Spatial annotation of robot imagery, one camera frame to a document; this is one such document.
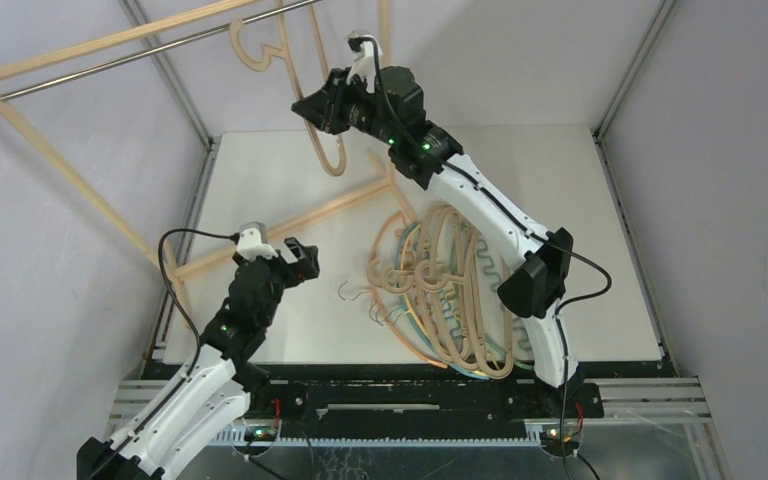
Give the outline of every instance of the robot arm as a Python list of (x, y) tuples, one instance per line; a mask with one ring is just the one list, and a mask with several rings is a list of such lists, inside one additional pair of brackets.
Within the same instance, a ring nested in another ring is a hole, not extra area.
[(296, 257), (288, 263), (266, 243), (263, 224), (241, 230), (234, 280), (199, 337), (195, 365), (184, 364), (107, 442), (88, 440), (78, 452), (79, 480), (176, 478), (268, 383), (248, 359), (266, 339), (284, 290), (319, 276), (318, 250), (288, 238), (284, 243)]
[(348, 43), (358, 54), (354, 65), (331, 70), (323, 87), (294, 103), (293, 112), (322, 132), (338, 134), (354, 127), (387, 143), (400, 173), (454, 206), (484, 234), (513, 272), (498, 295), (525, 320), (537, 378), (553, 388), (562, 386), (578, 366), (574, 359), (565, 359), (557, 328), (563, 318), (561, 313), (555, 316), (565, 293), (572, 236), (563, 228), (550, 232), (526, 215), (481, 174), (448, 132), (426, 119), (422, 88), (410, 70), (380, 70), (369, 92), (364, 73), (377, 62), (378, 44), (360, 31), (349, 35)]

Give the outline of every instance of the wooden frame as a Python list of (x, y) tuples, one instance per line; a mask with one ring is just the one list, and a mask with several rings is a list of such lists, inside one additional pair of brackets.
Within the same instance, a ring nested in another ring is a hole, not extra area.
[[(221, 0), (210, 5), (179, 13), (177, 15), (172, 15), (161, 20), (123, 30), (121, 32), (97, 38), (95, 40), (90, 40), (84, 43), (55, 50), (53, 52), (27, 58), (18, 62), (2, 65), (0, 66), (0, 80), (5, 80), (26, 73), (34, 72), (51, 65), (56, 65), (58, 63), (66, 62), (95, 52), (106, 50), (129, 41), (139, 40), (150, 35), (180, 27), (182, 25), (202, 20), (220, 13), (228, 12), (235, 8), (256, 3), (258, 1), (261, 0)], [(282, 5), (281, 0), (276, 1), (278, 6)], [(320, 63), (322, 64), (322, 72), (323, 75), (327, 75), (328, 68), (326, 65), (325, 52), (322, 47), (319, 23), (312, 4), (308, 5), (308, 11), (313, 24), (314, 35), (317, 42), (317, 52), (319, 55)], [(378, 0), (378, 16), (379, 28), (381, 29), (379, 36), (381, 37), (380, 42), (382, 48), (386, 52), (384, 56), (384, 64), (386, 65), (389, 63), (390, 59), (389, 0)], [(263, 71), (268, 68), (269, 62), (273, 56), (282, 58), (287, 64), (288, 75), (290, 76), (291, 83), (294, 88), (294, 93), (299, 96), (301, 95), (301, 87), (299, 86), (295, 67), (292, 65), (286, 27), (284, 26), (284, 14), (279, 14), (278, 19), (282, 39), (281, 48), (279, 49), (264, 45), (264, 56), (260, 61), (249, 62), (244, 60), (244, 63), (256, 71)], [(102, 196), (95, 188), (93, 188), (93, 186), (69, 163), (69, 161), (54, 147), (54, 145), (52, 145), (48, 139), (46, 139), (45, 135), (43, 135), (36, 127), (34, 127), (34, 125), (31, 124), (31, 122), (28, 121), (15, 107), (3, 101), (1, 98), (0, 115), (20, 135), (22, 135), (28, 141), (28, 143), (34, 147), (34, 149), (36, 149), (46, 160), (48, 160), (49, 163), (51, 163), (52, 166), (54, 166), (54, 168), (59, 171), (60, 174), (63, 175), (90, 202), (90, 204), (92, 204), (123, 235), (125, 235), (125, 237), (146, 256), (152, 265), (157, 268), (160, 267), (156, 257), (156, 252), (151, 244), (142, 236), (140, 236), (140, 234), (137, 233), (137, 231), (128, 223), (125, 217), (116, 211), (113, 206), (110, 205), (110, 203), (104, 198), (104, 196)], [(345, 167), (345, 151), (343, 149), (342, 142), (340, 143), (340, 163), (337, 167), (331, 167), (330, 164), (327, 164), (327, 161), (323, 160), (324, 153), (322, 152), (321, 145), (319, 145), (316, 133), (313, 131), (311, 126), (306, 125), (306, 127), (311, 136), (314, 150), (320, 159), (320, 163), (325, 162), (323, 163), (323, 167), (329, 174), (334, 176), (340, 175), (343, 168)], [(286, 235), (293, 230), (298, 230), (312, 225), (316, 222), (336, 215), (337, 213), (340, 213), (348, 208), (361, 204), (366, 200), (376, 197), (379, 194), (387, 192), (396, 198), (396, 200), (399, 202), (399, 205), (401, 205), (401, 208), (405, 211), (405, 215), (411, 221), (415, 221), (416, 213), (413, 211), (413, 208), (410, 206), (407, 199), (396, 185), (392, 165), (384, 167), (384, 165), (381, 164), (380, 160), (372, 152), (369, 152), (369, 157), (375, 162), (376, 169), (379, 171), (379, 173), (381, 173), (382, 177), (380, 179), (370, 183), (369, 185), (349, 192), (330, 202), (327, 202), (324, 205), (316, 207), (302, 215), (293, 217), (285, 222), (272, 226), (268, 231), (268, 236), (273, 238)], [(166, 257), (165, 266), (169, 275), (169, 279), (185, 310), (191, 311), (190, 302), (184, 287), (184, 282), (198, 275), (204, 274), (210, 269), (222, 264), (224, 261), (230, 260), (231, 255), (233, 254), (233, 250), (233, 248), (221, 249), (211, 254), (205, 255), (195, 261), (188, 262), (186, 265), (178, 266), (175, 262), (175, 256), (172, 254), (172, 247), (169, 242), (167, 241), (163, 245), (164, 256)]]

